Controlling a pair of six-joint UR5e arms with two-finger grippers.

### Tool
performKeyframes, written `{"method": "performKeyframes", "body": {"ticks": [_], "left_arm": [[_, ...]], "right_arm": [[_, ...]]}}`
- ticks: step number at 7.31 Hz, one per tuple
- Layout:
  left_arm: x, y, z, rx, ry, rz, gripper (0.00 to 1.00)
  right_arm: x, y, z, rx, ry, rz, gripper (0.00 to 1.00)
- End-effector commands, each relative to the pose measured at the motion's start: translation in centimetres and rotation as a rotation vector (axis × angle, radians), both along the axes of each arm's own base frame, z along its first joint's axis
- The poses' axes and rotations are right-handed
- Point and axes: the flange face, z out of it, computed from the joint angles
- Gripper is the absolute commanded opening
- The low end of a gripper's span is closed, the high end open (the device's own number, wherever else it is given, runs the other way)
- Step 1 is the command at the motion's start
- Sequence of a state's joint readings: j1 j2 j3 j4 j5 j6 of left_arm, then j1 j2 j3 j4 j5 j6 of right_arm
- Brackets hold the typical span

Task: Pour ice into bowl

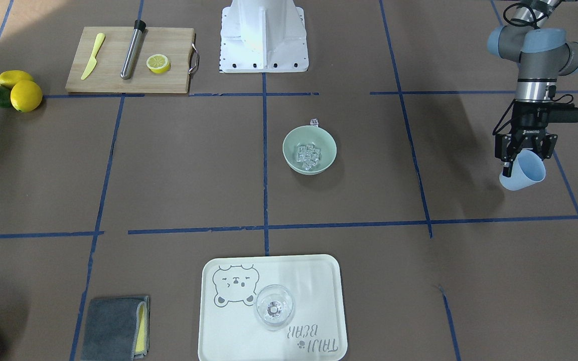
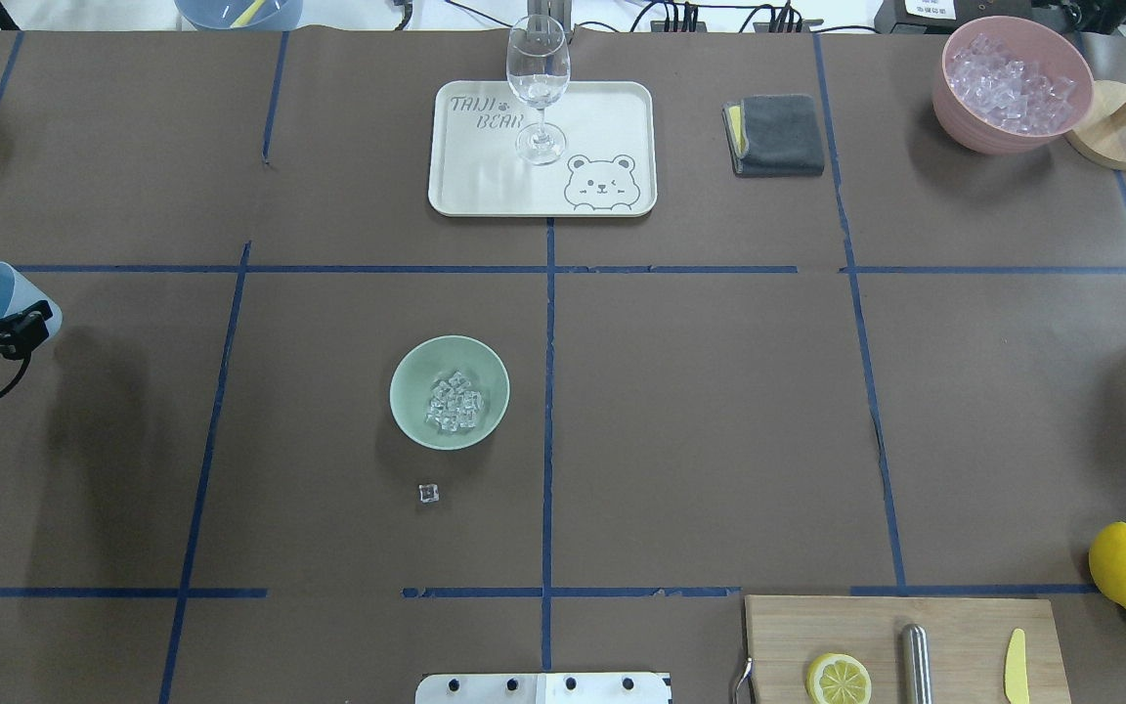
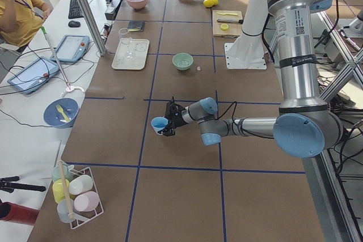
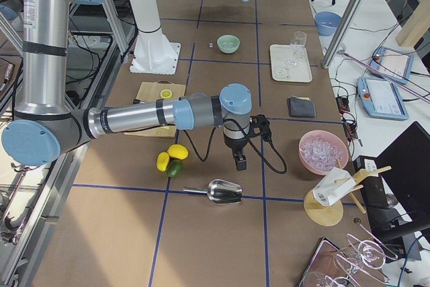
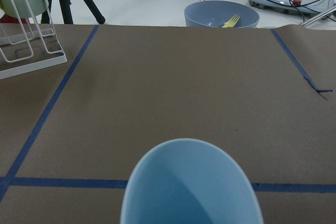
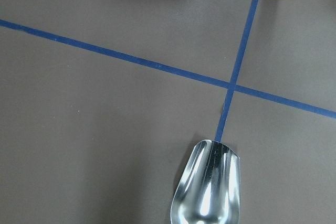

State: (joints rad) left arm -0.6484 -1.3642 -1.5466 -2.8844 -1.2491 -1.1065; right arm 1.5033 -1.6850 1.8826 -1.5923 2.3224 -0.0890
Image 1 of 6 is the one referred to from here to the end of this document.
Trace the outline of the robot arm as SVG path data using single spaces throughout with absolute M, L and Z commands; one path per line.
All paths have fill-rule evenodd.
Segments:
M 578 43 L 569 42 L 562 28 L 544 23 L 560 1 L 518 1 L 509 6 L 514 16 L 488 38 L 489 53 L 518 65 L 515 96 L 493 128 L 495 157 L 503 164 L 502 176 L 524 149 L 540 160 L 551 158 L 557 135 L 547 132 L 551 123 L 578 123 L 578 106 L 556 97 L 560 76 L 578 72 Z

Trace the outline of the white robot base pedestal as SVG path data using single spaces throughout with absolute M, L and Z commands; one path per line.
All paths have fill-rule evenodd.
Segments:
M 222 9 L 220 73 L 309 69 L 304 10 L 294 1 L 233 1 Z

